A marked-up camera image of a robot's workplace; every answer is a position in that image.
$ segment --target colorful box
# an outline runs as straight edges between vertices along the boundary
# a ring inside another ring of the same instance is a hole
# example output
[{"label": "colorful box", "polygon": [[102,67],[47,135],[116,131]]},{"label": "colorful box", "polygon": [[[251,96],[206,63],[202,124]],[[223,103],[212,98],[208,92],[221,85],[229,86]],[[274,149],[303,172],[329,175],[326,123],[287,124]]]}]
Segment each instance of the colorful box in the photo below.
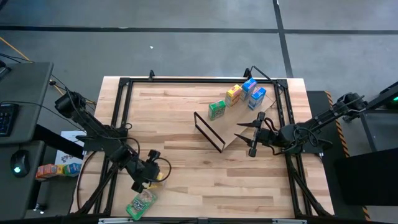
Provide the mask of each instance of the colorful box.
[{"label": "colorful box", "polygon": [[44,177],[44,166],[39,166],[37,168],[36,180],[39,180],[39,181],[45,180],[45,177]]},{"label": "colorful box", "polygon": [[250,78],[248,81],[244,82],[242,85],[241,100],[246,100],[252,95],[253,90],[256,88],[257,81]]},{"label": "colorful box", "polygon": [[239,85],[235,85],[232,89],[226,92],[225,105],[233,106],[239,100],[239,95],[242,92],[242,88]]},{"label": "colorful box", "polygon": [[44,165],[43,177],[50,178],[57,175],[57,166],[53,164]]},{"label": "colorful box", "polygon": [[224,100],[220,100],[216,103],[209,104],[209,118],[210,120],[214,120],[223,116],[225,112],[225,102]]},{"label": "colorful box", "polygon": [[[157,180],[162,180],[163,178],[164,178],[164,174],[162,172],[159,172],[159,174],[157,174],[156,179]],[[155,191],[162,190],[165,185],[166,185],[166,180],[165,181],[161,181],[161,182],[152,182],[151,184],[148,184],[146,189],[150,189],[151,192],[153,194],[155,194]]]},{"label": "colorful box", "polygon": [[141,216],[155,203],[157,197],[149,190],[143,190],[141,194],[127,205],[126,212],[134,219],[139,220]]},{"label": "colorful box", "polygon": [[65,176],[76,177],[80,173],[81,164],[72,163],[63,168]]},{"label": "colorful box", "polygon": [[57,165],[57,175],[65,175],[65,173],[63,172],[63,168],[65,167],[65,165]]},{"label": "colorful box", "polygon": [[266,95],[266,89],[264,89],[263,87],[256,88],[249,99],[249,104],[248,104],[249,108],[254,110],[258,105],[261,105],[265,95]]}]

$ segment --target wooden table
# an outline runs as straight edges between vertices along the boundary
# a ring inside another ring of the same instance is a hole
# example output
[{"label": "wooden table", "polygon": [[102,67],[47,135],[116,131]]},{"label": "wooden table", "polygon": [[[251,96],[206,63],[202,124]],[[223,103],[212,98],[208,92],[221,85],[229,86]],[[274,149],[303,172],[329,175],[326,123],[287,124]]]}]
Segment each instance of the wooden table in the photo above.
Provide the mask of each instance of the wooden table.
[{"label": "wooden table", "polygon": [[[104,77],[103,80],[95,116],[104,124],[111,122],[119,78]],[[287,81],[295,122],[310,119],[312,115],[303,79]],[[127,120],[132,124],[129,136],[140,142],[142,159],[150,149],[156,149],[172,164],[165,188],[145,217],[294,217],[284,156],[273,156],[269,148],[259,146],[257,156],[249,157],[249,148],[239,139],[220,154],[195,129],[193,112],[207,111],[208,104],[223,99],[226,90],[232,86],[220,83],[134,84]],[[275,100],[272,85],[262,86],[267,89],[267,96]],[[266,115],[279,128],[276,104],[266,111]],[[252,132],[248,128],[243,135],[251,137]],[[97,153],[86,166],[80,185],[81,204],[98,185],[103,157],[102,152]],[[303,164],[309,189],[324,208],[333,213],[320,159],[303,154]],[[159,162],[159,165],[162,172],[168,172],[166,164]],[[126,205],[136,195],[130,189],[132,183],[125,170],[119,172],[112,216],[127,216]],[[108,188],[105,188],[101,210],[107,192]],[[298,190],[298,196],[304,212],[301,190]],[[75,210],[76,199],[71,212]]]}]

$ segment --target yellow warning tape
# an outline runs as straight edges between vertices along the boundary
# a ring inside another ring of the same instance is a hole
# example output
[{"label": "yellow warning tape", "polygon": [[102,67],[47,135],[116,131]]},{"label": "yellow warning tape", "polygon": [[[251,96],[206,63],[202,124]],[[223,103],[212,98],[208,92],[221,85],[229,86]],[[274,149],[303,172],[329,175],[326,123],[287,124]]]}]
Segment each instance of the yellow warning tape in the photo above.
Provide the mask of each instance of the yellow warning tape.
[{"label": "yellow warning tape", "polygon": [[[330,107],[331,107],[333,105],[333,100],[331,99],[330,92],[329,91],[325,91],[325,93],[326,93],[326,95],[327,95],[327,97],[329,99],[329,104],[330,104]],[[343,129],[341,128],[340,122],[338,122],[338,120],[336,120],[336,126],[337,126],[337,131],[338,131],[338,134],[339,134],[339,137],[340,137],[340,140],[341,140],[341,144],[343,145],[344,155],[346,156],[346,158],[348,158],[349,157],[349,151],[348,151],[348,148],[347,148],[347,142],[346,142],[346,139],[344,138]],[[366,206],[362,206],[362,210],[363,210],[363,212],[365,214],[365,220],[366,221],[371,221],[371,217],[369,215],[368,208],[366,208]]]}]

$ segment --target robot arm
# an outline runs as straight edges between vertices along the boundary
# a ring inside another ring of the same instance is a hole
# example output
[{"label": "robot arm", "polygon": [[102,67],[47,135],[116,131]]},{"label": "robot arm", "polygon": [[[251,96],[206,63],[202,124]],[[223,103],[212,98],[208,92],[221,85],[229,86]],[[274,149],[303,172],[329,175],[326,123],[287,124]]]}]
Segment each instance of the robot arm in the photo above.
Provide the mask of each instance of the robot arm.
[{"label": "robot arm", "polygon": [[[255,128],[253,140],[238,134],[235,135],[248,144],[250,147],[249,156],[251,157],[256,156],[258,142],[270,147],[274,155],[301,153],[303,145],[309,142],[313,146],[313,150],[307,152],[318,154],[323,152],[323,150],[331,148],[332,143],[324,139],[318,139],[314,133],[341,116],[352,116],[363,112],[367,105],[362,100],[363,97],[357,93],[347,93],[338,98],[337,102],[327,111],[316,115],[304,123],[289,124],[280,130],[276,130],[272,120],[266,118],[265,112],[259,112],[257,119],[253,122],[238,124],[240,126]],[[261,127],[262,121],[265,122],[268,129]],[[275,153],[274,147],[281,147],[280,152]]]},{"label": "robot arm", "polygon": [[93,115],[87,112],[85,99],[75,92],[67,93],[55,102],[55,108],[66,118],[78,123],[87,132],[86,136],[77,138],[91,149],[103,151],[109,160],[116,164],[119,170],[126,169],[134,180],[132,189],[142,192],[143,183],[155,180],[160,172],[155,162],[160,157],[160,152],[151,150],[146,161],[139,159],[138,152],[126,144],[127,130],[101,124]]}]

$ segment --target concrete floor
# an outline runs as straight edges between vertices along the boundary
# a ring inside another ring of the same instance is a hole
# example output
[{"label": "concrete floor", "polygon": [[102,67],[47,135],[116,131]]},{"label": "concrete floor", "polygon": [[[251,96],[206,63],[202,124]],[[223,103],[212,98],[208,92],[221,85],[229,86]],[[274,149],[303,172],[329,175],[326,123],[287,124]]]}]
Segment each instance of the concrete floor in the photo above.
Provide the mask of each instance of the concrete floor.
[{"label": "concrete floor", "polygon": [[[279,0],[285,29],[398,29],[395,0]],[[13,0],[0,23],[51,26],[276,29],[272,0]],[[240,77],[257,65],[286,77],[278,34],[98,33],[0,31],[31,60],[53,62],[53,74],[97,100],[105,75]],[[397,81],[398,35],[287,34],[293,76],[333,99],[353,91],[369,100]],[[18,56],[0,43],[0,52]],[[49,88],[45,106],[58,93]],[[59,133],[70,124],[43,111],[40,123]],[[360,120],[341,122],[351,155],[370,152]],[[398,223],[396,207],[368,207],[374,221]],[[57,210],[53,215],[63,213]]]}]

